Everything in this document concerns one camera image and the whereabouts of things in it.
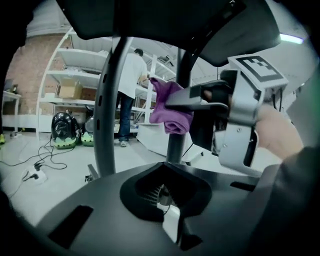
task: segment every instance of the person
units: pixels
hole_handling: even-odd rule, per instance
[[[205,90],[204,97],[210,101],[212,92]],[[260,107],[255,130],[259,136],[258,147],[269,150],[282,160],[299,153],[304,148],[296,127],[268,104]]]
[[[147,79],[147,64],[142,56],[144,51],[137,48],[134,53],[128,53],[120,77],[118,94],[116,98],[116,108],[120,104],[120,127],[118,132],[120,146],[128,145],[130,135],[131,109],[136,97],[136,85]]]

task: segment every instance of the white floor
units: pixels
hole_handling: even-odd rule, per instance
[[[49,141],[49,136],[48,134],[44,134],[40,144],[34,133],[25,132],[21,136],[13,139],[7,136],[7,142],[0,150],[0,161],[13,165],[37,155],[38,148]],[[53,153],[60,152],[62,152],[62,150],[56,149]],[[164,156],[147,150],[136,139],[132,139],[126,148],[121,148],[119,142],[115,141],[114,157],[117,173],[133,167],[165,160]],[[44,183],[37,185],[33,182],[33,179],[21,182],[22,177],[26,174],[26,169],[37,160],[39,160],[39,158],[34,157],[27,163],[14,167],[8,167],[0,162],[2,189],[7,195],[12,195],[10,198],[12,205],[16,211],[23,215],[32,225],[36,225],[41,218],[60,201],[86,185],[85,176],[89,175],[88,164],[93,164],[96,168],[94,148],[76,146],[75,149],[70,152],[53,157],[55,162],[67,164],[66,169],[55,170],[43,166],[41,169],[48,177]],[[265,167],[280,162],[279,158],[267,150],[258,148],[252,167],[256,170],[263,171]],[[54,166],[50,162],[49,157],[45,163]],[[191,162],[191,165],[208,171],[241,175],[241,173],[222,167],[219,164],[218,158],[207,150],[204,151],[204,156],[199,155]]]

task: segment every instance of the black helmet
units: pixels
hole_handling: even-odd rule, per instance
[[[51,134],[57,149],[68,149],[76,146],[79,137],[77,120],[66,112],[59,112],[52,118]]]

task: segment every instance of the white wall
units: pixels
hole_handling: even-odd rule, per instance
[[[52,115],[40,115],[39,117],[39,131],[44,133],[51,133]],[[3,115],[2,125],[4,127],[15,127],[16,119],[14,115]],[[35,114],[19,114],[17,116],[17,126],[19,128],[37,128],[37,116]]]
[[[33,20],[27,26],[27,37],[66,33],[70,24],[55,0],[43,1],[33,11]]]

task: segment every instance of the metal pole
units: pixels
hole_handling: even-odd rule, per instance
[[[115,174],[114,125],[118,87],[133,37],[121,37],[104,63],[94,103],[94,155],[100,177]]]
[[[175,81],[183,88],[187,88],[190,86],[191,70],[193,66],[190,54],[179,48],[176,63],[177,68]],[[185,134],[170,134],[168,149],[166,152],[166,160],[168,162],[175,164],[181,163],[182,155],[184,153],[185,138]]]

